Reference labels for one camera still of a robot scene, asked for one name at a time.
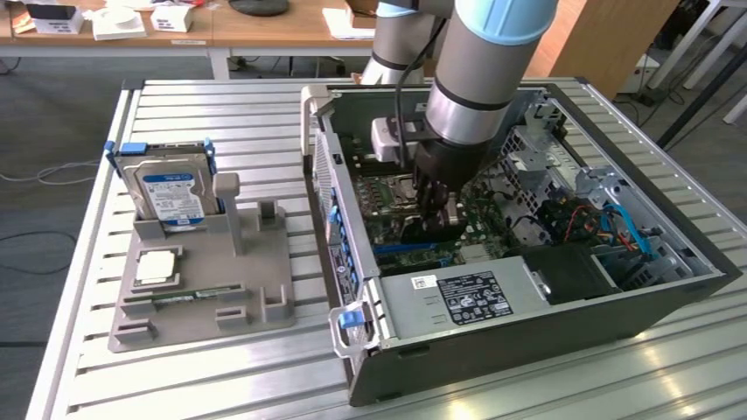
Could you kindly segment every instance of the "cable on floor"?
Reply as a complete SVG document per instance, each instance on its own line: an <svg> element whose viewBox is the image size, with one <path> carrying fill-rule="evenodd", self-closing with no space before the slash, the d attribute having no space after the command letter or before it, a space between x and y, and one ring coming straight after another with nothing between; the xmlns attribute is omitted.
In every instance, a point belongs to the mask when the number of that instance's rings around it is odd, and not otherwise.
<svg viewBox="0 0 747 420"><path fill-rule="evenodd" d="M703 48L706 47L706 45L715 39L718 38L721 35L714 35L710 38L706 39L706 41L703 41L701 43L701 45L698 46L698 48L695 49L695 54L693 59L690 60L690 62L687 63L687 66L683 70L681 70L679 73L677 73L673 78L669 80L667 83L667 99L670 99L677 105L685 105L686 104L686 98L682 96L682 94L678 92L678 87L677 85L679 83L682 83L682 81L686 79L686 77L693 73L693 71L697 68L698 63L701 62L701 60L706 57L706 55L709 54L709 50L703 50ZM654 109L651 110L651 113L649 114L649 116L646 117L646 119L643 120L643 122L639 124L639 127L643 128L643 126L647 124L649 121L651 121L651 118L654 117L654 115L659 112L659 109L662 108L662 105L665 104L666 101L662 101L657 104L657 107L654 107Z"/></svg>
<svg viewBox="0 0 747 420"><path fill-rule="evenodd" d="M80 184L82 182L88 182L88 181L96 179L96 177L74 179L71 181L48 181L46 178L50 177L54 173L56 173L56 172L59 172L64 169L79 168L82 166L99 166L99 161L98 160L90 160L88 162L70 162L67 164L62 164L60 166L54 166L51 168L44 168L36 173L35 177L28 177L28 178L14 178L14 177L8 177L3 173L0 173L0 179L6 180L8 182L39 181L42 184L44 184L47 186L70 186L72 184Z"/></svg>
<svg viewBox="0 0 747 420"><path fill-rule="evenodd" d="M729 104L729 102L739 95L739 93L745 90L745 88L747 88L747 83L745 83L739 89L737 89L734 91L734 93L730 95L730 97L726 99L726 101L723 101L718 107L715 107L715 109L709 112L709 114L701 119L701 121L698 121L695 123L695 125L691 127L691 129L686 132L686 134L683 134L681 136L681 138L678 140L675 140L669 147L665 149L665 151L671 151L673 147L675 147L685 139L687 136L690 136L695 130L698 130L698 128L703 125L703 123L706 121L709 121L709 119L715 115L717 112L719 112L722 110L722 108Z"/></svg>
<svg viewBox="0 0 747 420"><path fill-rule="evenodd" d="M0 242L11 241L12 239L18 239L18 238L24 238L26 236L40 236L40 235L58 235L64 237L72 242L74 249L76 244L79 243L79 240L74 235L68 234L67 232L62 232L60 230L34 230L32 232L23 232L22 234L11 234L8 236L2 237ZM34 274L36 276L48 276L50 274L59 273L60 271L67 270L70 266L71 263L68 262L64 266L56 269L35 270L35 269L15 267L12 265L6 265L0 263L0 269L11 270L15 271L16 273Z"/></svg>
<svg viewBox="0 0 747 420"><path fill-rule="evenodd" d="M11 74L11 72L19 68L19 66L22 65L22 59L23 57L19 57L18 60L15 61L15 64L12 66L8 66L6 64L4 61L0 60L0 62L3 63L3 67L7 69L4 72L0 73L0 76L7 76L8 74Z"/></svg>

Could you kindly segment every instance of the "paper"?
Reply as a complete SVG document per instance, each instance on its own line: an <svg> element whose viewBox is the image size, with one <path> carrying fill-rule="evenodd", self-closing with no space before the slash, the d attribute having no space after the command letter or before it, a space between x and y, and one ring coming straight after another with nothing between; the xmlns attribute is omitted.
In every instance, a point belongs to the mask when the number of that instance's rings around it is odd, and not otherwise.
<svg viewBox="0 0 747 420"><path fill-rule="evenodd" d="M335 39L374 39L375 29L354 28L345 9L322 9L330 34Z"/></svg>
<svg viewBox="0 0 747 420"><path fill-rule="evenodd" d="M14 18L14 32L15 33L24 33L34 29L36 26L34 25L34 20L28 11Z"/></svg>

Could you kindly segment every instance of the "barcode sticker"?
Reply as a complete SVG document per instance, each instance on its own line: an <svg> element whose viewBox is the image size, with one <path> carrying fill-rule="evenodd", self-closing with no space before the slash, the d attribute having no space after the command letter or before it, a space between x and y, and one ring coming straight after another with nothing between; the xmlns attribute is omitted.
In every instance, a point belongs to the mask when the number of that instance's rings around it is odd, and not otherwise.
<svg viewBox="0 0 747 420"><path fill-rule="evenodd" d="M434 275L413 277L413 288L425 289L427 287L435 287L437 286L435 281L437 278Z"/></svg>

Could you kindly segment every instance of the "aluminum profile table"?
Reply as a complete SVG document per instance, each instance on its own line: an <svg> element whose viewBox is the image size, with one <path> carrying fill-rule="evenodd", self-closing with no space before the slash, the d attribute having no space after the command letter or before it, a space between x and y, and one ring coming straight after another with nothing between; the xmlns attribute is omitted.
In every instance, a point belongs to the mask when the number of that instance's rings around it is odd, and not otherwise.
<svg viewBox="0 0 747 420"><path fill-rule="evenodd" d="M602 95L559 87L735 264L747 230ZM30 419L127 418L681 418L747 413L747 277L634 339L353 408L333 352L330 310L301 159L301 88L346 80L148 81L119 97L108 139L217 144L241 176L238 202L265 197L289 213L298 297L294 327L131 353L107 350L134 204L108 164L98 171ZM577 130L569 143L603 158Z"/></svg>

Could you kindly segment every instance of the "blue cable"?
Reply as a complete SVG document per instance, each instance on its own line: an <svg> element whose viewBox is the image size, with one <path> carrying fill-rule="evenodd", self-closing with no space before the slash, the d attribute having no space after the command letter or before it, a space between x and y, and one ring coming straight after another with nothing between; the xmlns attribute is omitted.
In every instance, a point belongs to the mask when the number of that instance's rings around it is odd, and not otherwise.
<svg viewBox="0 0 747 420"><path fill-rule="evenodd" d="M613 232L613 225L611 225L610 221L607 220L607 214L602 215L602 230L605 232L611 233L610 244L614 245L615 244L615 234L617 234L617 232Z"/></svg>
<svg viewBox="0 0 747 420"><path fill-rule="evenodd" d="M605 206L605 208L611 208L613 210L617 210L621 213L622 219L625 220L626 225L629 226L630 235L633 236L633 239L635 239L635 242L641 246L641 251L643 251L650 256L654 256L650 242L641 237L639 230L635 227L635 223L633 222L631 215L629 214L629 211L625 209L625 207L621 206L619 204L611 203L607 206Z"/></svg>

